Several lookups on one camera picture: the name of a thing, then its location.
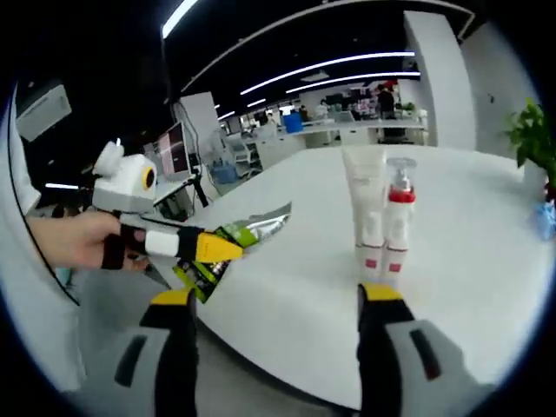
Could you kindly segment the person's left hand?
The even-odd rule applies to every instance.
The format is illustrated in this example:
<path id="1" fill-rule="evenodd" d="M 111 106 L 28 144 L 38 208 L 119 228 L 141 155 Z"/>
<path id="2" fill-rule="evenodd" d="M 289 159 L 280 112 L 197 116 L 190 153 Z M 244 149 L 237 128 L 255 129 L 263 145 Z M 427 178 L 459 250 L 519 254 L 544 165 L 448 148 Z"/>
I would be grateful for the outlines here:
<path id="1" fill-rule="evenodd" d="M 121 234 L 121 223 L 103 212 L 65 218 L 27 216 L 26 221 L 46 262 L 55 268 L 100 268 L 105 239 Z"/>

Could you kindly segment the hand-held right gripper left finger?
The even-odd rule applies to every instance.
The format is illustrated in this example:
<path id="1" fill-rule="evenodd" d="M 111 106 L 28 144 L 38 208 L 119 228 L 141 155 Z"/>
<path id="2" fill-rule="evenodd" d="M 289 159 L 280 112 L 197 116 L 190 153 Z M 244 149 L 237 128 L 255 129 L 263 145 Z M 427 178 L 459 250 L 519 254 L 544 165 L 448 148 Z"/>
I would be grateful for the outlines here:
<path id="1" fill-rule="evenodd" d="M 198 347 L 195 291 L 156 295 L 116 365 L 114 382 L 153 416 L 196 416 Z"/>

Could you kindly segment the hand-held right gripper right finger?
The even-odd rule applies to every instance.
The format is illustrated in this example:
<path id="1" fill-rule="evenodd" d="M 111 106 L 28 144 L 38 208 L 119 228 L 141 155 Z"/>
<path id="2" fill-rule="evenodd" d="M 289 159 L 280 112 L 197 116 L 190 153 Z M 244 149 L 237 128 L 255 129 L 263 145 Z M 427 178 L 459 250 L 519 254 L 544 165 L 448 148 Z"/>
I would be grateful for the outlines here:
<path id="1" fill-rule="evenodd" d="M 361 415 L 459 415 L 467 391 L 461 350 L 387 284 L 359 284 L 358 307 Z"/>

